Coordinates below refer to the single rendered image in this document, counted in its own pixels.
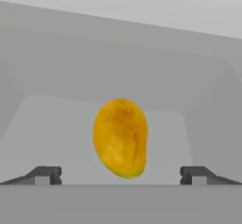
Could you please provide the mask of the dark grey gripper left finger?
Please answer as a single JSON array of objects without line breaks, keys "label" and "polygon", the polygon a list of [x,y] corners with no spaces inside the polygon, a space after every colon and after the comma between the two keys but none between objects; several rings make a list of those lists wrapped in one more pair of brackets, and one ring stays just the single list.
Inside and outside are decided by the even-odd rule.
[{"label": "dark grey gripper left finger", "polygon": [[1,182],[1,185],[61,185],[60,166],[37,166],[26,175]]}]

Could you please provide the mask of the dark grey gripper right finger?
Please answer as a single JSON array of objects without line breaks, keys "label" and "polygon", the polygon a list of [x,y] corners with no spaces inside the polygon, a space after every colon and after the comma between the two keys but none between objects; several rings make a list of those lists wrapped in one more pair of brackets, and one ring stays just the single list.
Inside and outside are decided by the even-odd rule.
[{"label": "dark grey gripper right finger", "polygon": [[205,166],[182,166],[180,174],[181,185],[242,185],[242,182],[216,175]]}]

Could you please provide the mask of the yellow mango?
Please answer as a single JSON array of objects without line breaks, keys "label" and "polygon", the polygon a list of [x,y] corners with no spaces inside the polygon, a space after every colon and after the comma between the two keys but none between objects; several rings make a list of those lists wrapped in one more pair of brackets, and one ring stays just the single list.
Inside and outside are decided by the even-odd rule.
[{"label": "yellow mango", "polygon": [[112,99],[95,117],[96,154],[118,177],[137,178],[147,163],[147,134],[147,118],[142,109],[129,99]]}]

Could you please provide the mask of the grey fridge drawer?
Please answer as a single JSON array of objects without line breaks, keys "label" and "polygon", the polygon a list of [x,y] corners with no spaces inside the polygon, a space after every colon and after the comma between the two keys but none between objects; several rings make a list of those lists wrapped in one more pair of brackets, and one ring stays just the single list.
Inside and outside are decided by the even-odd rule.
[{"label": "grey fridge drawer", "polygon": [[93,124],[116,97],[147,116],[142,184],[184,165],[242,181],[242,40],[0,2],[0,181],[58,165],[66,184],[117,184]]}]

